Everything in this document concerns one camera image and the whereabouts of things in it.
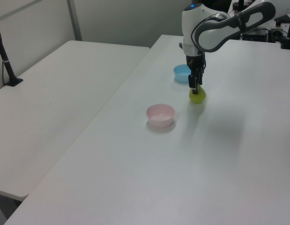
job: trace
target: blue bowl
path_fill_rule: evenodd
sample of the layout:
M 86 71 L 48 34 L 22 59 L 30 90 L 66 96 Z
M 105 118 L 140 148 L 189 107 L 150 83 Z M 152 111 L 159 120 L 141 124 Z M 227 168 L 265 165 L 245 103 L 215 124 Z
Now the blue bowl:
M 188 76 L 191 74 L 190 68 L 186 64 L 174 68 L 175 80 L 180 83 L 188 83 Z

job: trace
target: green object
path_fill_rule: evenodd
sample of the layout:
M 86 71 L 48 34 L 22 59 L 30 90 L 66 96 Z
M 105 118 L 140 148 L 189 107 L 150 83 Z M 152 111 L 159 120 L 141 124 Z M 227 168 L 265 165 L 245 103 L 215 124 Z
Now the green object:
M 206 93 L 203 90 L 203 88 L 200 85 L 198 85 L 198 94 L 194 95 L 192 89 L 190 89 L 189 97 L 192 102 L 199 104 L 202 103 L 206 98 Z

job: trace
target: bowl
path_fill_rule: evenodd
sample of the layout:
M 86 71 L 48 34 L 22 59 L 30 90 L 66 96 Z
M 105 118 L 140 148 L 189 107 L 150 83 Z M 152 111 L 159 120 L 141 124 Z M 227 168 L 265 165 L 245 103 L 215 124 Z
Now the bowl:
M 190 68 L 186 64 L 174 68 L 175 80 L 180 83 L 188 83 L 188 76 L 191 74 Z
M 156 128 L 165 128 L 172 124 L 175 110 L 172 106 L 166 104 L 157 104 L 147 109 L 149 124 Z

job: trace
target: white tabletop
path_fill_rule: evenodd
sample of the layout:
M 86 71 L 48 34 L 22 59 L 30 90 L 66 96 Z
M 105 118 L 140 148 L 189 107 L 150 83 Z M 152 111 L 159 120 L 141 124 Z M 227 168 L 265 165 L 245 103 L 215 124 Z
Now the white tabletop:
M 207 53 L 194 105 L 173 79 L 182 40 L 159 38 L 6 225 L 290 225 L 290 51 Z M 174 125 L 147 124 L 156 103 Z
M 0 194 L 23 200 L 148 48 L 70 41 L 0 90 Z

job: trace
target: pink bowl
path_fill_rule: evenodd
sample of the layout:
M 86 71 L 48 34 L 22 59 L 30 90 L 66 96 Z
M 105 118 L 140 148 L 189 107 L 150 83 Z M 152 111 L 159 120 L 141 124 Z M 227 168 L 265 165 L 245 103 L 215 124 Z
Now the pink bowl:
M 149 123 L 156 128 L 165 128 L 173 122 L 175 110 L 166 104 L 150 106 L 146 112 Z

